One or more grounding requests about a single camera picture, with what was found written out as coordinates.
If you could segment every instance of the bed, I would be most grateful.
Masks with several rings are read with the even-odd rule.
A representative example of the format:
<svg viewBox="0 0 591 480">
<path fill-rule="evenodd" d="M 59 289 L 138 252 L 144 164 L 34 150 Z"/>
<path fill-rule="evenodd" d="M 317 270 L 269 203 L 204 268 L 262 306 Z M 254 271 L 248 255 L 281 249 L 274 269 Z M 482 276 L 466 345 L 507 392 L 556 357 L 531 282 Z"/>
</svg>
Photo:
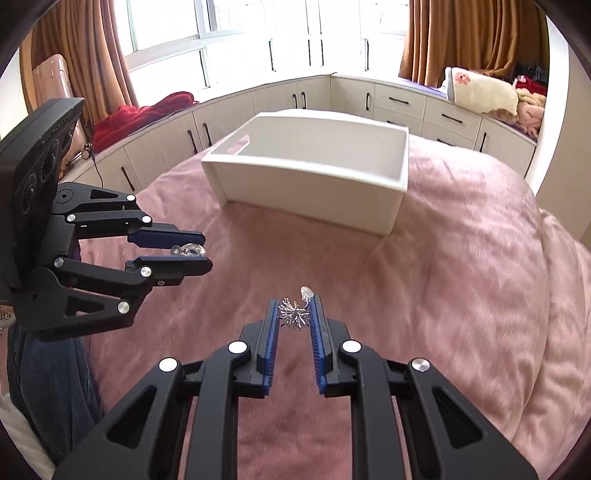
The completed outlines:
<svg viewBox="0 0 591 480">
<path fill-rule="evenodd" d="M 161 358 L 207 357 L 261 319 L 269 299 L 296 299 L 306 285 L 382 356 L 428 358 L 541 479 L 575 471 L 591 443 L 591 254 L 522 178 L 411 136 L 408 193 L 382 238 L 255 206 L 220 209 L 202 155 L 138 204 L 156 222 L 203 231 L 213 270 L 154 289 L 133 327 L 85 339 L 107 409 Z M 138 251 L 124 238 L 82 242 L 83 261 L 113 268 Z M 240 479 L 350 478 L 348 401 L 318 395 L 307 332 L 281 332 L 271 396 L 240 409 Z"/>
</svg>

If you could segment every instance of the pink flower print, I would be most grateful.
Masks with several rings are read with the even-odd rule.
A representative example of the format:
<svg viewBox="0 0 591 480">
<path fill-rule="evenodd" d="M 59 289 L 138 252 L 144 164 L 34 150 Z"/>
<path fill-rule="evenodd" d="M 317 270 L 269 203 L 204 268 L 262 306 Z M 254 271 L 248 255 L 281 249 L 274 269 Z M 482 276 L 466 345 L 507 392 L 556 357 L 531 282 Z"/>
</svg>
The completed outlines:
<svg viewBox="0 0 591 480">
<path fill-rule="evenodd" d="M 470 76 L 464 72 L 456 72 L 453 75 L 453 79 L 460 85 L 468 85 L 470 82 Z"/>
</svg>

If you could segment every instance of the red fabric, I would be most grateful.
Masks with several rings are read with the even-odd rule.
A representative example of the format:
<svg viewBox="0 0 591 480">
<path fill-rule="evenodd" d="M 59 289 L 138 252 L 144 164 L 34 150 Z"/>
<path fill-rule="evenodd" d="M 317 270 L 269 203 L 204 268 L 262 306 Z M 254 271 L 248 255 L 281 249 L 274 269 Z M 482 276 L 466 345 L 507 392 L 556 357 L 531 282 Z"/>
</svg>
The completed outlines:
<svg viewBox="0 0 591 480">
<path fill-rule="evenodd" d="M 527 88 L 531 93 L 541 93 L 544 96 L 548 96 L 548 87 L 545 87 L 541 83 L 538 83 L 525 75 L 519 75 L 517 77 L 515 88 Z"/>
<path fill-rule="evenodd" d="M 140 128 L 195 103 L 198 102 L 195 101 L 192 93 L 177 92 L 152 106 L 138 108 L 121 105 L 115 113 L 95 125 L 95 136 L 92 140 L 95 152 L 103 151 Z"/>
</svg>

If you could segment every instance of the blue jeans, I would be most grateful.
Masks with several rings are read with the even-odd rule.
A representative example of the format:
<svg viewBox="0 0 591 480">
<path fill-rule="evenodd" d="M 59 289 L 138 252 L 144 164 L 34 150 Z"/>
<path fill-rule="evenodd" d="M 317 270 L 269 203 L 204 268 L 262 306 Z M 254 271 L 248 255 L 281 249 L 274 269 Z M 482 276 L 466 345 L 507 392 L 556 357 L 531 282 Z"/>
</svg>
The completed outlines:
<svg viewBox="0 0 591 480">
<path fill-rule="evenodd" d="M 103 413 L 79 338 L 44 343 L 19 328 L 8 331 L 10 397 L 57 465 Z"/>
</svg>

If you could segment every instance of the pink suitcase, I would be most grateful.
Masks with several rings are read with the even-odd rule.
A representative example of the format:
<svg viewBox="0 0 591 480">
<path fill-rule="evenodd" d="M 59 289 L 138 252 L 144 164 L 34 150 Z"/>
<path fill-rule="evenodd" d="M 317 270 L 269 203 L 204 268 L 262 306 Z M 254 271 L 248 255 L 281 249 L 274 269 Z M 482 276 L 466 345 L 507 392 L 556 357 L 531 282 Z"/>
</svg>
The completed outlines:
<svg viewBox="0 0 591 480">
<path fill-rule="evenodd" d="M 49 57 L 33 70 L 33 82 L 35 84 L 35 97 L 37 105 L 42 105 L 51 98 L 73 97 L 70 76 L 66 60 L 59 54 Z M 86 136 L 80 122 L 72 136 L 72 146 L 62 161 L 63 166 L 82 151 L 86 144 Z"/>
</svg>

